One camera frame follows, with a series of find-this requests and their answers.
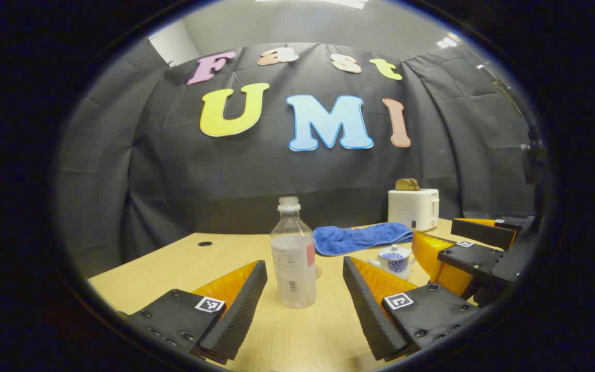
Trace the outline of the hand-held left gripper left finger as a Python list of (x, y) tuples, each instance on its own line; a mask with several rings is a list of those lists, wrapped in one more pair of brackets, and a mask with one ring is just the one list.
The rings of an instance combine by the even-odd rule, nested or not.
[(238, 355), (267, 280), (265, 261), (255, 260), (196, 290), (171, 289), (119, 316), (183, 358), (225, 364)]

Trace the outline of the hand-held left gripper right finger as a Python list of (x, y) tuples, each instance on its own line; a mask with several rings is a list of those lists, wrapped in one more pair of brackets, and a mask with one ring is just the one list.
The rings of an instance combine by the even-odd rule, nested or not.
[(376, 360), (425, 349), (480, 311), (439, 284), (417, 287), (355, 257), (344, 257), (342, 275)]

